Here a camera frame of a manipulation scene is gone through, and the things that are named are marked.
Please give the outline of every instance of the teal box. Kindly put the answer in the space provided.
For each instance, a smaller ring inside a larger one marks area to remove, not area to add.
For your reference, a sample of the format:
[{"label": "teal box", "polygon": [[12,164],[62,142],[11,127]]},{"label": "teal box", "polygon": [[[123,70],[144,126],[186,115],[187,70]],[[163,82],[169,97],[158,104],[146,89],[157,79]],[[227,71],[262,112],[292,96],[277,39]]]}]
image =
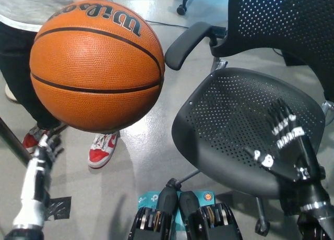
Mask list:
[{"label": "teal box", "polygon": [[[138,199],[138,209],[141,207],[156,208],[160,191],[149,191]],[[214,193],[212,191],[194,191],[198,198],[200,206],[212,205],[215,203]],[[175,231],[185,231],[180,210],[177,210],[175,217]]]}]

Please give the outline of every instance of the black cable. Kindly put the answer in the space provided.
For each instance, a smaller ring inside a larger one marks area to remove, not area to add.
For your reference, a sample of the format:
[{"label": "black cable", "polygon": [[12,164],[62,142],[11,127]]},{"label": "black cable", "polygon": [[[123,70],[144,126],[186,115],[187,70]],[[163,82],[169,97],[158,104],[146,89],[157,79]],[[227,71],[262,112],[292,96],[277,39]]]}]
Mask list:
[{"label": "black cable", "polygon": [[170,27],[179,27],[179,28],[189,29],[189,27],[182,26],[182,25],[170,25],[169,23],[155,22],[155,21],[150,21],[150,20],[145,20],[145,21],[150,22],[150,23],[155,23],[157,25],[165,25],[165,26],[170,26]]},{"label": "black cable", "polygon": [[282,55],[281,53],[277,52],[274,48],[273,48],[272,50],[273,50],[277,55],[283,57],[283,55]]}]

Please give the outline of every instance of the shoelace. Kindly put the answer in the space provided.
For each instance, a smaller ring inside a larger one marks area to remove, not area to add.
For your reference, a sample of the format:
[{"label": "shoelace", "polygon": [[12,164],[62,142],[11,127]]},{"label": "shoelace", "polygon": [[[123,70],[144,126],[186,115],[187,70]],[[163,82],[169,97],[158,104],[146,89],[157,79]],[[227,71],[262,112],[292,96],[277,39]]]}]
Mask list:
[{"label": "shoelace", "polygon": [[108,142],[111,139],[112,134],[111,135],[104,135],[104,134],[97,134],[94,138],[94,144],[92,149],[96,150],[96,149],[101,149],[104,150],[107,148],[108,146]]},{"label": "shoelace", "polygon": [[44,129],[40,129],[37,125],[35,125],[30,131],[29,134],[32,135],[35,140],[39,141],[43,134],[44,134],[45,130]]}]

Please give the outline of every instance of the black pants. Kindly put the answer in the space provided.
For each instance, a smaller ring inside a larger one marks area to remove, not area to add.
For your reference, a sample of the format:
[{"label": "black pants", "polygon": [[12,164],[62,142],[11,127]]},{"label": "black pants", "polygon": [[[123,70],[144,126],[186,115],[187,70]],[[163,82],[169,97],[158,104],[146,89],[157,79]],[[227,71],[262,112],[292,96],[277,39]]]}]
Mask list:
[{"label": "black pants", "polygon": [[60,122],[38,99],[30,79],[29,58],[35,32],[18,30],[0,22],[0,71],[17,101],[37,121],[51,129]]}]

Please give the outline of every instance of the chair armrest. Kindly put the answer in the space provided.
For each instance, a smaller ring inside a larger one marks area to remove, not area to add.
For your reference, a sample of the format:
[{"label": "chair armrest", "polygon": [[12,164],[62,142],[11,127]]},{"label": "chair armrest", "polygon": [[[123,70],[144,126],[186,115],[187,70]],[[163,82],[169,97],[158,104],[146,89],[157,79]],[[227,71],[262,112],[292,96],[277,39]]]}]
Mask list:
[{"label": "chair armrest", "polygon": [[210,38],[211,46],[217,45],[217,38],[212,33],[212,26],[210,24],[197,22],[189,27],[166,51],[166,65],[173,70],[180,70],[187,56],[205,37]]}]

